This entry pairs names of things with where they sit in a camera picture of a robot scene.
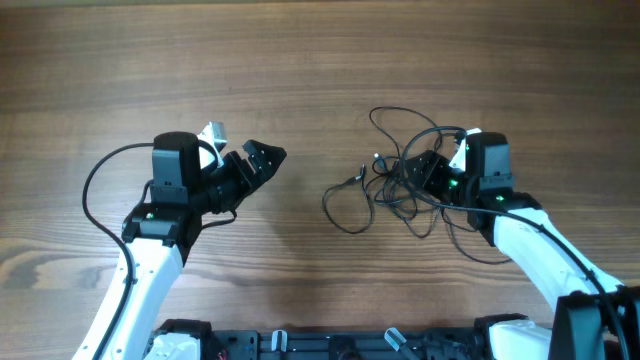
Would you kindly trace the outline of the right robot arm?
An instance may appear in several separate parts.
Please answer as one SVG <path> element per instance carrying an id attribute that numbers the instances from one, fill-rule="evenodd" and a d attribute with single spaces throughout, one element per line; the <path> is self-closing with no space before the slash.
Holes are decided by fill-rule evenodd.
<path id="1" fill-rule="evenodd" d="M 454 137 L 455 154 L 401 153 L 404 186 L 439 209 L 466 213 L 469 226 L 524 272 L 554 314 L 549 329 L 518 314 L 479 320 L 486 357 L 638 358 L 639 289 L 599 269 L 554 227 L 538 201 L 515 191 L 506 137 L 454 126 L 434 131 Z"/>

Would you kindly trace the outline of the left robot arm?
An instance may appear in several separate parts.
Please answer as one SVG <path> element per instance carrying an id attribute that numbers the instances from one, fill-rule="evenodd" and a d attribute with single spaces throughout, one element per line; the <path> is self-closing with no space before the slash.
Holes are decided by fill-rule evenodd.
<path id="1" fill-rule="evenodd" d="M 167 320 L 160 307 L 183 271 L 205 214 L 234 214 L 269 181 L 286 151 L 247 141 L 245 158 L 193 133 L 168 132 L 149 143 L 153 177 L 111 238 L 118 266 L 77 359 L 225 359 L 228 351 L 210 323 Z"/>

